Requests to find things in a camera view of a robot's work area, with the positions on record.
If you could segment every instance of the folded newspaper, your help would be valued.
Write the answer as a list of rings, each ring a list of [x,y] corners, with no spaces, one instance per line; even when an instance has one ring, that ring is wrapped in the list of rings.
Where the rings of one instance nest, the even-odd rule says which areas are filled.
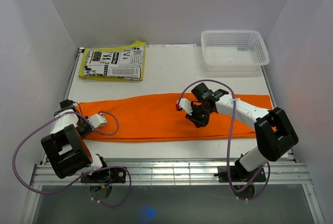
[[[146,43],[129,46],[84,49],[79,77],[102,81],[141,81],[144,76]]]

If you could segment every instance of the white table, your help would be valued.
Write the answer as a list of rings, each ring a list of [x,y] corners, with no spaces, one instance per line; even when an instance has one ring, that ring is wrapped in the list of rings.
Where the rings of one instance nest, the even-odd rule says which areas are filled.
[[[68,98],[76,102],[123,99],[147,94],[180,93],[190,83],[210,78],[229,85],[237,94],[269,95],[261,70],[252,73],[212,73],[204,69],[201,47],[148,47],[144,80],[101,82],[78,78],[76,67]],[[207,83],[215,90],[221,88]],[[85,141],[92,154],[112,159],[220,160],[226,158],[227,140],[195,140],[147,143]],[[255,138],[232,140],[231,158],[239,158],[257,145]]]

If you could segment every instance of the purple cable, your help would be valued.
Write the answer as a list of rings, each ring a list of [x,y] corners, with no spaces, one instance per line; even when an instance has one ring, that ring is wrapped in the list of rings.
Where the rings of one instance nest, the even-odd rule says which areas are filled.
[[[233,115],[232,115],[232,118],[231,118],[231,124],[230,124],[230,129],[229,129],[229,135],[228,135],[228,144],[227,144],[227,176],[228,176],[228,182],[229,182],[229,185],[233,191],[233,193],[240,193],[242,191],[244,191],[253,181],[254,179],[256,178],[256,176],[260,173],[260,170],[264,167],[264,165],[260,166],[257,171],[254,173],[254,175],[252,176],[252,178],[239,190],[236,190],[234,188],[234,185],[233,185],[233,182],[231,180],[231,174],[230,174],[230,147],[231,147],[231,138],[232,138],[232,134],[233,134],[233,128],[234,128],[234,122],[235,122],[235,117],[236,117],[236,96],[235,96],[235,93],[234,91],[226,84],[220,82],[220,81],[216,81],[216,80],[198,80],[198,81],[195,81],[193,83],[191,83],[190,85],[188,85],[184,90],[183,92],[181,93],[180,97],[179,97],[179,100],[178,100],[178,105],[184,95],[184,93],[188,90],[188,88],[190,88],[191,86],[197,84],[197,83],[200,83],[200,82],[214,82],[214,83],[218,83],[224,87],[226,87],[230,92],[231,92],[231,95],[232,95],[232,98],[234,99],[234,102],[233,102]],[[262,190],[254,197],[248,199],[248,200],[254,200],[256,199],[257,197],[259,197],[262,192],[266,189],[267,187],[267,184],[268,184],[268,180],[270,178],[270,174],[271,174],[271,168],[270,168],[270,165],[269,163],[267,162],[267,165],[268,165],[268,176],[267,176],[267,180],[266,180],[266,183],[264,185],[264,187],[262,188]]]
[[[76,178],[75,180],[73,180],[71,183],[69,183],[68,185],[64,186],[63,188],[59,189],[59,190],[56,190],[56,191],[42,191],[42,190],[37,190],[35,188],[33,188],[32,186],[28,185],[22,178],[21,176],[19,175],[18,171],[17,171],[17,168],[16,168],[16,157],[17,157],[17,154],[20,150],[20,148],[23,146],[23,144],[29,139],[31,138],[33,135],[35,135],[37,132],[39,132],[41,129],[45,128],[46,126],[48,126],[49,124],[53,123],[54,121],[58,120],[59,118],[62,117],[62,115],[66,115],[66,114],[75,114],[77,115],[78,117],[82,118],[84,121],[86,121],[86,123],[96,132],[98,133],[101,133],[103,135],[106,135],[106,136],[112,136],[114,135],[115,133],[117,133],[117,131],[119,130],[119,122],[117,120],[117,118],[110,112],[105,112],[105,111],[101,111],[100,113],[103,113],[103,114],[108,114],[110,116],[112,116],[114,118],[114,120],[116,121],[117,123],[117,129],[115,130],[115,132],[113,133],[105,133],[103,131],[100,131],[99,129],[95,128],[83,115],[77,113],[77,112],[64,112],[62,114],[60,114],[59,116],[55,117],[54,119],[48,121],[47,123],[43,124],[41,127],[39,127],[38,129],[34,130],[33,132],[31,132],[27,137],[25,137],[20,143],[19,145],[17,146],[16,150],[14,151],[14,154],[12,156],[12,161],[11,161],[11,166],[12,166],[12,170],[14,172],[14,175],[15,177],[19,180],[19,182],[24,186],[26,187],[27,189],[35,192],[35,193],[38,193],[38,194],[43,194],[43,195],[51,195],[51,194],[56,194],[56,193],[59,193],[65,189],[68,189],[70,186],[72,186],[74,183],[76,183],[78,180],[80,180],[82,177],[86,176],[86,175],[89,175],[91,172],[86,172],[80,176],[78,176],[78,178]],[[102,201],[99,201],[107,206],[110,206],[110,207],[118,207],[120,206],[121,204],[123,204],[127,198],[130,196],[130,193],[131,193],[131,188],[132,188],[132,177],[131,177],[131,174],[130,172],[127,170],[127,168],[125,167],[121,167],[121,166],[108,166],[106,168],[99,168],[97,170],[95,170],[94,172],[98,172],[98,171],[102,171],[102,170],[105,170],[105,169],[110,169],[110,168],[121,168],[123,170],[125,170],[129,176],[129,180],[130,180],[130,186],[129,186],[129,191],[126,195],[126,197],[124,198],[123,201],[121,201],[120,203],[116,204],[116,205],[110,205],[109,203],[103,203]]]

